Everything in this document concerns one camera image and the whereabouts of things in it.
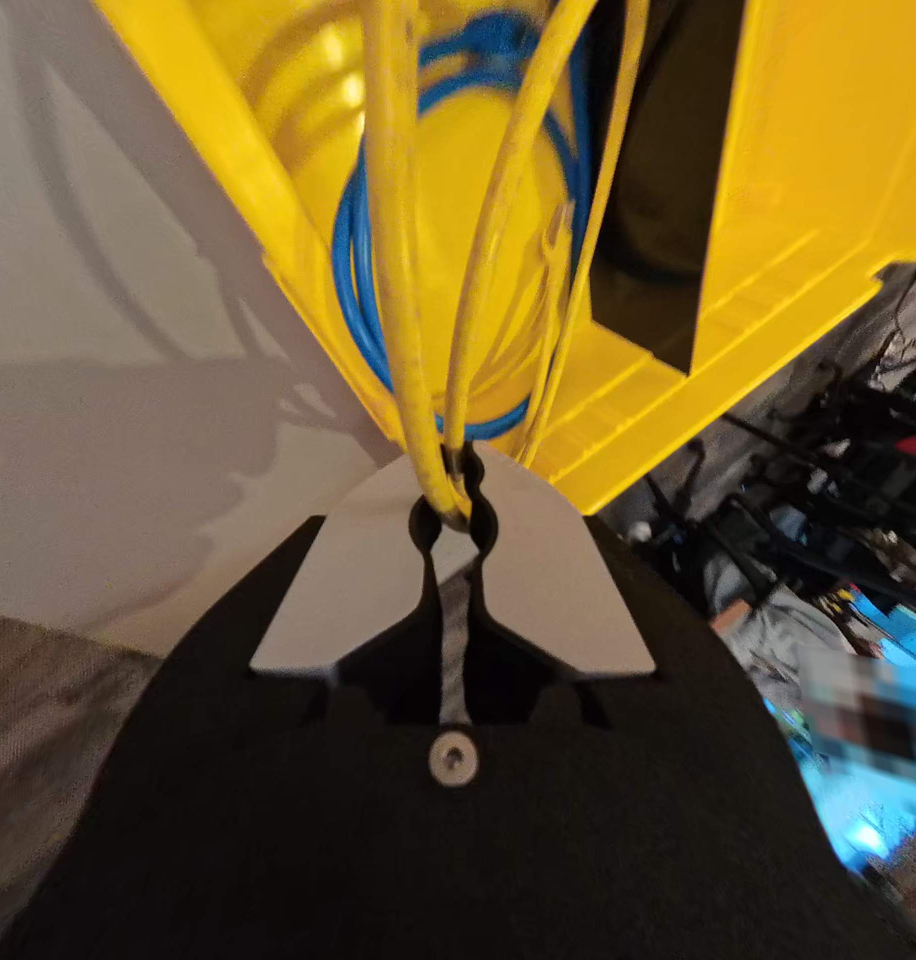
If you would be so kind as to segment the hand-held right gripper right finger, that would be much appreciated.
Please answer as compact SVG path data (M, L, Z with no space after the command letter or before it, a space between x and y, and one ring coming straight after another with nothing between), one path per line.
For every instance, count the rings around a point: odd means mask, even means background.
M584 516L494 447L464 453L488 624L578 677L648 676L656 663Z

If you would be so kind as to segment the yellow plastic bin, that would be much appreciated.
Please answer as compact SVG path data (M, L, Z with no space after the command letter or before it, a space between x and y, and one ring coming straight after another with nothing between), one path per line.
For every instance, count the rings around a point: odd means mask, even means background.
M442 520L595 512L916 262L916 2L745 2L692 365L592 317L650 2L96 2Z

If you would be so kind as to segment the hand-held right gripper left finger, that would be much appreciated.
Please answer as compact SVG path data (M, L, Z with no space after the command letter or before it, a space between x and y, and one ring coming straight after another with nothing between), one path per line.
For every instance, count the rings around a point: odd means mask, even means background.
M420 487L403 454L327 515L251 658L260 674L335 676L339 663L411 613L425 560L441 584L459 571L459 535L432 525L426 556L409 521Z

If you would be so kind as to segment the black divider of yellow bin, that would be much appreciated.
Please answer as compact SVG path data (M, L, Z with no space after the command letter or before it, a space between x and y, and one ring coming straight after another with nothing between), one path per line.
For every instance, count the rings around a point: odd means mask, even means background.
M592 317L687 374L746 3L654 1L591 271Z

